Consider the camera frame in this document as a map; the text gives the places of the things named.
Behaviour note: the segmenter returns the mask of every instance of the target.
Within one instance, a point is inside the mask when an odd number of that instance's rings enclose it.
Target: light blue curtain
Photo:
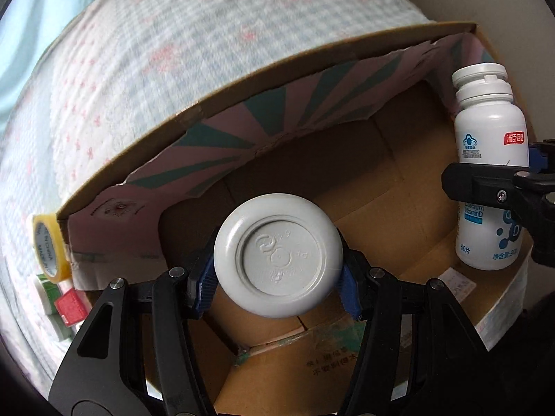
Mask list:
[[[0,20],[0,137],[40,56],[93,0],[12,0]]]

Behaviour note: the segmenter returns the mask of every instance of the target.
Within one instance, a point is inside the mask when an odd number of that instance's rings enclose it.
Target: blue hat-shaped logo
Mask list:
[[[464,138],[463,144],[464,144],[466,147],[471,147],[471,146],[473,146],[473,145],[478,144],[478,141],[477,141],[476,139],[474,139],[474,138],[470,135],[470,133],[469,133],[469,134],[467,134],[466,137]]]

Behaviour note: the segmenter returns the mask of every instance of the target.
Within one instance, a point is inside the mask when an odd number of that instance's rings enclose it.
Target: red logo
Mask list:
[[[524,143],[523,131],[514,131],[512,133],[505,133],[505,145],[523,144],[523,143]]]

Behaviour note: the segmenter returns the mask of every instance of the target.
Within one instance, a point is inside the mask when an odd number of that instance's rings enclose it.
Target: silver screw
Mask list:
[[[429,285],[432,287],[432,289],[439,291],[441,288],[443,288],[443,286],[445,286],[445,283],[443,283],[439,278],[434,278],[433,280],[430,280]]]
[[[110,282],[110,288],[120,289],[126,281],[123,278],[115,278]]]
[[[375,279],[380,279],[383,278],[385,275],[385,272],[383,269],[380,269],[379,267],[373,267],[370,269],[370,277],[375,278]]]
[[[505,200],[507,200],[507,193],[501,189],[498,193],[497,193],[497,201],[499,203],[503,203]]]
[[[185,269],[180,266],[172,267],[169,271],[171,278],[181,277],[184,273],[185,273]]]
[[[555,192],[550,192],[546,194],[546,200],[552,205],[555,205]]]

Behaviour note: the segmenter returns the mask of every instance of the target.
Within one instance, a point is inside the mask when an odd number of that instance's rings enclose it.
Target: blue label rectangle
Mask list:
[[[471,216],[470,214],[464,214],[464,218],[467,220],[470,220],[471,222],[479,223],[480,225],[482,225],[481,217],[475,217],[475,216]]]

